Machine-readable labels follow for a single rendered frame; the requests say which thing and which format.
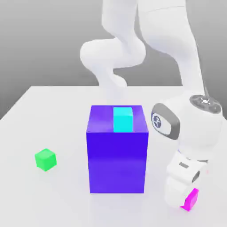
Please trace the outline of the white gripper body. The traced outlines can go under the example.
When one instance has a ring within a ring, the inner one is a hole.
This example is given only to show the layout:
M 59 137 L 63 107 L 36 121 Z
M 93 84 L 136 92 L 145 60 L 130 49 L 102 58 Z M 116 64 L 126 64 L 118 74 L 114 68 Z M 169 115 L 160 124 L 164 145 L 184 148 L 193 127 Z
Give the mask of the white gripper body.
M 168 176 L 165 184 L 164 199 L 170 207 L 183 206 L 193 188 L 194 183 L 185 184 L 171 176 Z

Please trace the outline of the small magenta cube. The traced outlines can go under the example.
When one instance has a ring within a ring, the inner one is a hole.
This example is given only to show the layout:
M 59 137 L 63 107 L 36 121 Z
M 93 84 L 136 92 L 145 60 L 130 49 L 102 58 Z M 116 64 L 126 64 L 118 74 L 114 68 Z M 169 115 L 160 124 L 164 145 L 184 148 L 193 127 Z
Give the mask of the small magenta cube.
M 185 199 L 184 205 L 180 207 L 186 211 L 190 211 L 197 202 L 198 192 L 199 190 L 194 188 Z

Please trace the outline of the small cyan cube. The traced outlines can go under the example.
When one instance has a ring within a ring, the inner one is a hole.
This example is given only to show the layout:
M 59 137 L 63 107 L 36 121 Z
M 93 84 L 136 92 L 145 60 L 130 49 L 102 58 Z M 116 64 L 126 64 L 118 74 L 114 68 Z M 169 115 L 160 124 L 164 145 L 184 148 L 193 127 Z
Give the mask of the small cyan cube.
M 116 133 L 133 132 L 133 109 L 131 107 L 113 108 L 113 131 Z

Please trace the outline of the small green cube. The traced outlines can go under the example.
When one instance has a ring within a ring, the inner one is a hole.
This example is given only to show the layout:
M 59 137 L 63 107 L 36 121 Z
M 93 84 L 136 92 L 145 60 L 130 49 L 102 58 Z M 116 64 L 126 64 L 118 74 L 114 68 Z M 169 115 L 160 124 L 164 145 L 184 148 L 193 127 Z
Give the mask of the small green cube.
M 57 165 L 56 154 L 49 149 L 43 149 L 36 153 L 35 161 L 37 167 L 45 172 Z

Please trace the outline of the large blue box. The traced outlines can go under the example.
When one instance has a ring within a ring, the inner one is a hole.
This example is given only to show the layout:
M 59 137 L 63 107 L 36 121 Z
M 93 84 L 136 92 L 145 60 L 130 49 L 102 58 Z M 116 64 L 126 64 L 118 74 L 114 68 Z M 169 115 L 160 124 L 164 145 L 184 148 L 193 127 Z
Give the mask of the large blue box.
M 143 193 L 149 131 L 142 106 L 131 106 L 133 132 L 114 132 L 114 106 L 92 105 L 86 130 L 90 192 Z

